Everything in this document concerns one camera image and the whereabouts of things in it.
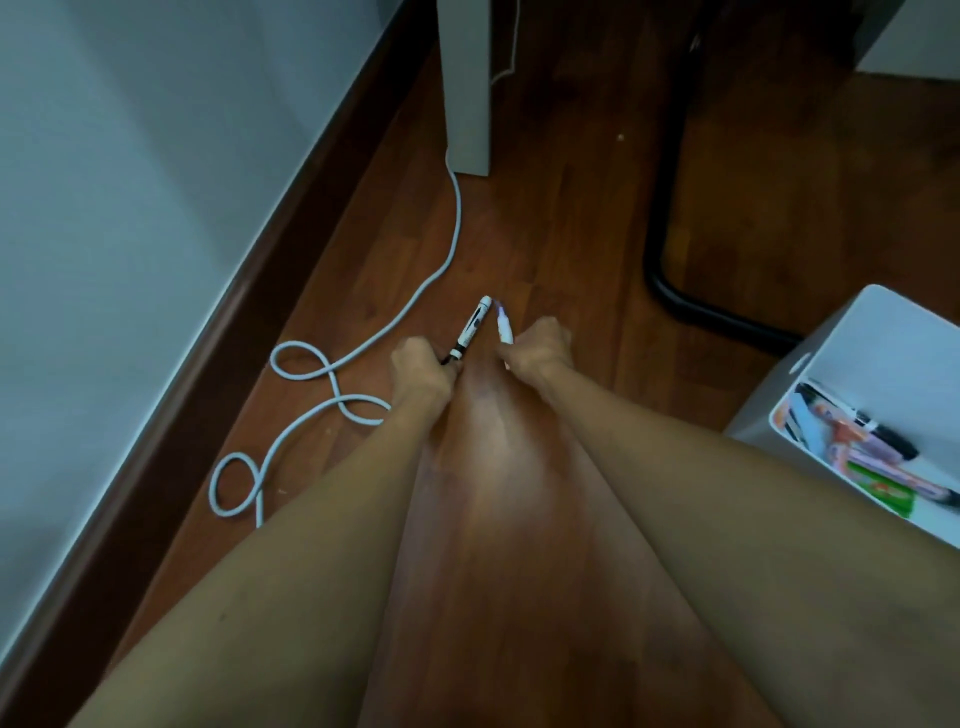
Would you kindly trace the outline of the black and white marker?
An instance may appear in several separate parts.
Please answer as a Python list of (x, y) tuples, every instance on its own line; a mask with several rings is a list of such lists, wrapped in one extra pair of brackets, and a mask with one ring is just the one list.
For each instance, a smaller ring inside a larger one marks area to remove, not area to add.
[(451, 347), (450, 351), (440, 359), (441, 366), (446, 366), (455, 360), (461, 361), (464, 358), (467, 349), (474, 340), (475, 334), (477, 334), (492, 305), (493, 299), (490, 296), (484, 296), (479, 300), (455, 344)]

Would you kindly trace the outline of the person's left hand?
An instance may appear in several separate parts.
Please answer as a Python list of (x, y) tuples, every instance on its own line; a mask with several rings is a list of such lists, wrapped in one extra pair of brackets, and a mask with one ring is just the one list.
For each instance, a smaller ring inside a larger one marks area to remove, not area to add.
[(450, 403), (461, 364), (443, 363), (424, 336), (401, 340), (390, 355), (391, 408), (417, 407), (439, 417)]

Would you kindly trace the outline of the pink marker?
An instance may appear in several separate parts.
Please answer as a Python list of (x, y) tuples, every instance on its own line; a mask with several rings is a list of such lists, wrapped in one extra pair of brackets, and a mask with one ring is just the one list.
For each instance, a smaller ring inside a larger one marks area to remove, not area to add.
[(960, 508), (960, 478), (940, 467), (882, 457), (850, 443), (830, 444), (825, 462), (876, 499), (886, 499), (897, 507), (924, 499), (943, 507)]

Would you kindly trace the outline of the person's left forearm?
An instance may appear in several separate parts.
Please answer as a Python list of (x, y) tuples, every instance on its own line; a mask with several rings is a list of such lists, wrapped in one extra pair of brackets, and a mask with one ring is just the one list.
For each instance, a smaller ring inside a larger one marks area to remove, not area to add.
[(450, 388), (389, 416), (238, 544), (69, 728), (342, 728), (360, 711), (426, 437)]

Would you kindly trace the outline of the green packet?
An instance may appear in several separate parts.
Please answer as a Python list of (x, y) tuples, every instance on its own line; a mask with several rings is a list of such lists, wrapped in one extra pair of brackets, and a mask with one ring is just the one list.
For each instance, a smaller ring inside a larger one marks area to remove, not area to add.
[(883, 504), (897, 516), (910, 520), (915, 504), (916, 493), (909, 487), (852, 461), (846, 464), (846, 477), (861, 491)]

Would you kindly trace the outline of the orange marker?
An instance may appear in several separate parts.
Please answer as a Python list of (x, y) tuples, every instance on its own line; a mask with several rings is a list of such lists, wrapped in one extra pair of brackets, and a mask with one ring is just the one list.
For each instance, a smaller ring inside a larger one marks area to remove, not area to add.
[(821, 397), (815, 399), (808, 408), (829, 429), (823, 461), (831, 467), (843, 469), (850, 451), (867, 442), (871, 433), (841, 407)]

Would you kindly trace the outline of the person's right forearm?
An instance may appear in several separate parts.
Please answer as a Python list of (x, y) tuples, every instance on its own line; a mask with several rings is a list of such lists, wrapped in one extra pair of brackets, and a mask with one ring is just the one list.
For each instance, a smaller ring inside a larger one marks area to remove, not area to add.
[(785, 722), (960, 728), (960, 550), (562, 361), (510, 368), (570, 427)]

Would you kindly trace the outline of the person's right hand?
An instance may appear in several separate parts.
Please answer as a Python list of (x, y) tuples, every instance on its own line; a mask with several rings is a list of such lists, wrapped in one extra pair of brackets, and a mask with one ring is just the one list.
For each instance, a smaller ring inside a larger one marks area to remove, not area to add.
[(559, 370), (574, 370), (570, 331), (554, 316), (542, 316), (515, 337), (499, 343), (498, 357), (512, 374), (537, 394), (547, 392)]

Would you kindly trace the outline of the white storage box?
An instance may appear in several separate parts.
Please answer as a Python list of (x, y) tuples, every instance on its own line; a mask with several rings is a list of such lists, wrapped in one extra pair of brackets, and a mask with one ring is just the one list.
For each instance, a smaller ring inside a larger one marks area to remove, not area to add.
[(769, 371), (724, 430), (802, 472), (859, 490), (778, 426), (782, 403), (806, 382), (914, 446), (908, 472), (960, 488), (959, 325), (868, 285)]

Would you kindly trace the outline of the white cabinet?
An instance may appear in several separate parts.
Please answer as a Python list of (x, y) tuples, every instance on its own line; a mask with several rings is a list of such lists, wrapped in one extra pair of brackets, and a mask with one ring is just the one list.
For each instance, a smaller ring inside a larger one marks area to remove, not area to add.
[(960, 82), (960, 0), (854, 0), (864, 74)]

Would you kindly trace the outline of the white furniture leg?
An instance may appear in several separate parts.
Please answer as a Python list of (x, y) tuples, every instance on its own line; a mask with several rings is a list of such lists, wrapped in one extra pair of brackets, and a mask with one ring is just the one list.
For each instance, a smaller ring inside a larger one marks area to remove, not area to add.
[(448, 160), (459, 174), (491, 168), (492, 0), (436, 0)]

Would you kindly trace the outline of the dark wooden skirting board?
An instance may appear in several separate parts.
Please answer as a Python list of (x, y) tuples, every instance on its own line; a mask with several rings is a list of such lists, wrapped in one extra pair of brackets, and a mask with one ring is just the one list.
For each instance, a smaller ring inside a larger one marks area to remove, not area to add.
[(437, 38), (435, 0), (403, 0), (0, 667), (0, 728), (92, 694)]

